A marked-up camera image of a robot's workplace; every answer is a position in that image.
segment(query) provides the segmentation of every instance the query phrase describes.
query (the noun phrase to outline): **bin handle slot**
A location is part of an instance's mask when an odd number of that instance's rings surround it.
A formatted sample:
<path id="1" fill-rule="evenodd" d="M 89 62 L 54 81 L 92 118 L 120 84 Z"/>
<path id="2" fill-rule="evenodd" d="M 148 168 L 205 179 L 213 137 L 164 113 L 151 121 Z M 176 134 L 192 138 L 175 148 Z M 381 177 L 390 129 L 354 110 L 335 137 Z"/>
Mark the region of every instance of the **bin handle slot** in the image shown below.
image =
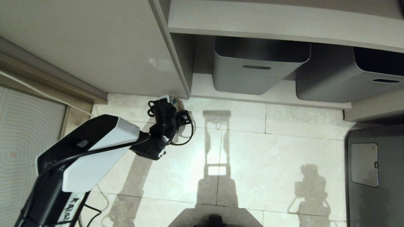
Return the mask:
<path id="1" fill-rule="evenodd" d="M 259 70 L 269 70 L 271 67 L 268 66 L 257 66 L 257 65 L 243 65 L 246 69 L 259 69 Z"/>
<path id="2" fill-rule="evenodd" d="M 387 79 L 374 79 L 373 82 L 385 83 L 385 84 L 395 84 L 398 83 L 398 80 L 387 80 Z"/>

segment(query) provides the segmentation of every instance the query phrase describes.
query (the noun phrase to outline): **tile floor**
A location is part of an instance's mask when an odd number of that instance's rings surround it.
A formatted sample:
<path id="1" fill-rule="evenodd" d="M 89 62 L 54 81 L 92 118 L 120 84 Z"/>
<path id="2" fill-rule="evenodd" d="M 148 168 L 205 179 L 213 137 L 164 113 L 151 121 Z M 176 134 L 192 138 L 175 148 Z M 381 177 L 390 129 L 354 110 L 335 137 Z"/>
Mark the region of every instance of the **tile floor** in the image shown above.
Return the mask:
<path id="1" fill-rule="evenodd" d="M 109 94 L 93 113 L 153 124 L 155 97 Z M 92 226 L 193 227 L 209 214 L 236 226 L 346 227 L 341 110 L 215 99 L 183 100 L 196 130 L 159 161 L 128 151 L 90 194 Z M 190 127 L 178 142 L 187 140 Z M 84 224 L 95 212 L 84 209 Z"/>

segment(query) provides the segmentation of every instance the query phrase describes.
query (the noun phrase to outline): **shelf board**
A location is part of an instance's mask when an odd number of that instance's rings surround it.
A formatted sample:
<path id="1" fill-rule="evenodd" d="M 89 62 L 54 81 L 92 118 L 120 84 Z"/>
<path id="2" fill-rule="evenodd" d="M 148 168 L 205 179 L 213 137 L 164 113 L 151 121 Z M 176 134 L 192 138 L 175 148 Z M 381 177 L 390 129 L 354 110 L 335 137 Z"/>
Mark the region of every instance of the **shelf board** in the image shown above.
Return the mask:
<path id="1" fill-rule="evenodd" d="M 227 99 L 258 103 L 272 103 L 281 105 L 297 105 L 328 109 L 351 109 L 351 103 L 328 103 L 300 100 L 296 96 L 296 82 L 282 80 L 263 95 L 249 95 L 231 92 L 221 92 L 213 87 L 211 74 L 194 73 L 191 87 L 191 97 Z"/>
<path id="2" fill-rule="evenodd" d="M 399 1 L 268 2 L 171 0 L 168 28 L 171 33 L 320 42 L 404 53 Z"/>

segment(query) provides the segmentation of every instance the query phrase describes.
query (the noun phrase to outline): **storage bin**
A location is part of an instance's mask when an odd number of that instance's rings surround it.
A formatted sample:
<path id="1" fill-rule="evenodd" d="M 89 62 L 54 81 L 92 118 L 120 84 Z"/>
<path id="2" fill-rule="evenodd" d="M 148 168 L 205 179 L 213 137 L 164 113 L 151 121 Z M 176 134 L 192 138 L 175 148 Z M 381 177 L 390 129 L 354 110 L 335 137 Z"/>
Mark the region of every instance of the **storage bin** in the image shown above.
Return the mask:
<path id="1" fill-rule="evenodd" d="M 310 58 L 310 43 L 217 36 L 214 55 L 216 90 L 261 95 Z"/>
<path id="2" fill-rule="evenodd" d="M 311 59 L 296 71 L 303 100 L 347 103 L 404 88 L 404 54 L 311 44 Z"/>

